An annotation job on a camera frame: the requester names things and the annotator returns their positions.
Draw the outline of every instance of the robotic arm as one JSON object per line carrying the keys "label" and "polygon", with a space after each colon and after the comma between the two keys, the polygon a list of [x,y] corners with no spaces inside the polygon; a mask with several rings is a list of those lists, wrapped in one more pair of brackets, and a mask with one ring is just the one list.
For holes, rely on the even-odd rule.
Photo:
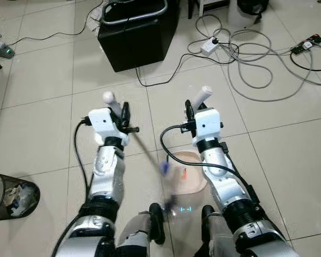
{"label": "robotic arm", "polygon": [[129,142],[128,134],[139,128],[128,127],[131,115],[127,102],[121,108],[111,92],[104,94],[104,101],[110,108],[89,113],[90,123],[103,142],[94,160],[89,194],[68,237],[53,256],[114,256],[114,222],[124,196],[123,151]]}
{"label": "robotic arm", "polygon": [[[192,133],[192,144],[201,155],[200,166],[203,166],[215,202],[233,234],[237,252],[242,257],[297,257],[282,233],[267,217],[252,186],[235,169],[226,143],[219,141],[223,127],[220,114],[204,104],[211,94],[209,87],[203,87],[196,99],[187,100],[187,121],[173,128],[180,127],[182,133]],[[163,143],[166,131],[168,129],[162,133],[160,140],[164,150],[174,158]]]}

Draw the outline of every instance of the black box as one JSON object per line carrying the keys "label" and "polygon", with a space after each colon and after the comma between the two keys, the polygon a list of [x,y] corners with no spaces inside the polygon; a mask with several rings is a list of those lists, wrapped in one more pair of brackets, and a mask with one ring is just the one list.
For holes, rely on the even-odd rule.
{"label": "black box", "polygon": [[[133,5],[113,7],[105,20],[113,21],[161,9],[163,0],[136,0]],[[167,11],[158,17],[101,24],[97,39],[114,71],[123,71],[164,60],[179,19],[179,2],[168,0]]]}

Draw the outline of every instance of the gray cable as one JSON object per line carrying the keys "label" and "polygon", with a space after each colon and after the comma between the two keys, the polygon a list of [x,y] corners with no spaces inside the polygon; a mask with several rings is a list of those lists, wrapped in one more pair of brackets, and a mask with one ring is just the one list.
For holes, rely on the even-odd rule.
{"label": "gray cable", "polygon": [[[300,84],[300,86],[291,94],[287,95],[287,96],[284,96],[284,97],[281,97],[281,98],[278,98],[278,99],[256,99],[256,98],[252,98],[250,96],[247,96],[243,93],[241,93],[234,85],[233,85],[233,82],[232,82],[232,78],[231,78],[231,73],[230,73],[230,66],[228,65],[227,67],[227,75],[228,75],[228,80],[230,81],[230,84],[232,86],[232,88],[238,93],[240,94],[241,96],[249,99],[249,100],[253,100],[253,101],[258,101],[258,102],[275,102],[275,101],[281,101],[281,100],[285,100],[285,99],[288,99],[294,95],[296,95],[300,90],[301,88],[303,87],[304,83],[305,82],[308,82],[308,83],[311,83],[313,85],[318,85],[318,86],[321,86],[321,83],[318,83],[318,82],[315,82],[315,81],[311,81],[311,80],[308,80],[308,77],[309,75],[311,74],[311,71],[312,71],[312,67],[313,67],[313,57],[312,57],[312,53],[311,51],[309,51],[309,55],[310,55],[310,68],[309,68],[309,71],[307,73],[307,75],[305,77],[302,77],[300,75],[298,75],[297,73],[293,72],[288,66],[287,64],[284,62],[284,60],[282,59],[282,56],[288,56],[287,53],[291,52],[291,50],[285,50],[284,52],[277,52],[276,50],[273,50],[272,49],[272,41],[271,39],[266,36],[264,33],[262,32],[259,32],[259,31],[256,31],[254,29],[243,29],[243,30],[240,30],[240,31],[235,31],[234,33],[231,33],[228,29],[225,29],[225,28],[222,28],[222,23],[220,21],[220,19],[216,16],[214,16],[213,14],[208,14],[206,16],[202,16],[200,18],[197,19],[196,23],[195,23],[195,28],[196,30],[201,34],[203,35],[205,38],[204,39],[200,39],[200,40],[196,40],[196,41],[193,41],[191,42],[188,47],[187,47],[187,50],[191,53],[194,53],[192,52],[189,47],[194,44],[194,43],[197,43],[197,42],[202,42],[202,41],[205,41],[207,40],[208,38],[211,38],[211,36],[209,35],[206,35],[204,32],[202,32],[199,28],[198,28],[198,22],[200,20],[202,20],[204,17],[207,17],[207,16],[211,16],[211,17],[214,17],[217,21],[218,21],[218,28],[213,32],[213,35],[212,36],[217,36],[220,32],[222,31],[226,31],[228,33],[228,37],[229,37],[229,40],[228,40],[228,44],[227,45],[224,45],[224,44],[221,44],[220,43],[220,48],[223,49],[227,55],[229,56],[229,61],[231,60],[235,60],[237,61],[238,63],[238,73],[239,73],[239,76],[241,78],[241,80],[249,87],[251,88],[254,88],[254,89],[264,89],[264,88],[267,88],[271,85],[272,81],[273,81],[273,73],[272,71],[263,66],[263,65],[258,65],[258,64],[252,64],[252,62],[255,62],[255,61],[258,61],[268,55],[272,55],[272,56],[277,56],[277,58],[279,58],[279,60],[282,62],[282,64],[284,65],[285,69],[291,73],[293,76],[299,78],[300,80],[302,80],[302,83]],[[244,34],[244,33],[257,33],[261,36],[263,36],[267,41],[268,41],[268,46],[266,45],[263,45],[263,44],[259,44],[259,43],[242,43],[240,45],[238,45],[237,47],[239,47],[238,49],[238,52],[236,51],[235,48],[232,47],[232,40],[234,37],[236,37],[237,35],[241,35],[241,34]],[[243,46],[259,46],[259,47],[263,47],[266,49],[265,52],[262,52],[262,53],[249,53],[249,52],[242,52],[241,51],[241,48]],[[249,55],[251,56],[251,58],[248,56],[248,57],[240,57],[240,55]],[[270,75],[270,79],[269,81],[263,85],[263,86],[254,86],[252,85],[251,83],[247,82],[246,79],[244,78],[243,74],[242,74],[242,70],[241,70],[241,65],[248,65],[248,66],[252,66],[252,67],[256,67],[256,68],[259,68],[259,69],[264,69],[266,70],[269,75]]]}
{"label": "gray cable", "polygon": [[[267,99],[256,99],[256,98],[249,97],[249,96],[247,96],[247,95],[245,95],[245,94],[242,94],[240,91],[238,91],[238,90],[236,89],[236,87],[235,87],[235,86],[233,85],[233,83],[232,83],[231,73],[230,73],[230,66],[227,67],[228,79],[229,79],[229,81],[230,81],[230,84],[231,84],[232,88],[233,88],[238,94],[240,94],[241,96],[243,96],[243,97],[245,97],[245,98],[247,98],[247,99],[249,99],[249,100],[253,100],[253,101],[256,101],[256,102],[277,102],[277,101],[285,100],[285,99],[288,99],[288,98],[296,95],[296,94],[301,90],[301,88],[302,88],[303,85],[304,85],[304,82],[307,80],[308,76],[310,75],[313,62],[312,62],[312,54],[311,54],[311,51],[309,51],[309,53],[310,53],[310,59],[311,59],[309,72],[307,73],[306,77],[303,78],[302,83],[300,84],[300,86],[298,87],[298,89],[297,89],[296,91],[294,91],[293,93],[291,93],[290,95],[285,96],[285,97],[267,100]],[[281,60],[281,62],[284,64],[284,66],[286,67],[286,69],[287,69],[290,73],[293,73],[293,72],[287,67],[287,65],[284,63],[282,57],[281,57],[280,55],[277,55],[277,56],[278,56],[278,58]]]}

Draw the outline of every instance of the extension cord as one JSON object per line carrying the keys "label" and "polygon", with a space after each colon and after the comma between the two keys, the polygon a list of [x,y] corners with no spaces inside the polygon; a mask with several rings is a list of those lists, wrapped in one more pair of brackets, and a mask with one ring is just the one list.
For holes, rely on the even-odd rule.
{"label": "extension cord", "polygon": [[219,40],[216,37],[211,37],[203,44],[203,46],[201,46],[201,52],[206,56],[210,56],[218,46]]}
{"label": "extension cord", "polygon": [[290,49],[290,51],[296,55],[310,49],[312,47],[312,42],[315,44],[321,43],[321,37],[318,34],[315,34],[306,40],[303,40],[301,43]]}

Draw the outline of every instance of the black bag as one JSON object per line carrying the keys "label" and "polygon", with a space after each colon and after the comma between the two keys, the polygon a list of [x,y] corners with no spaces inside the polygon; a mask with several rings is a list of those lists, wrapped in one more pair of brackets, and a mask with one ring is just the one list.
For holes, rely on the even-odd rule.
{"label": "black bag", "polygon": [[240,10],[249,15],[260,15],[268,4],[269,0],[238,0]]}

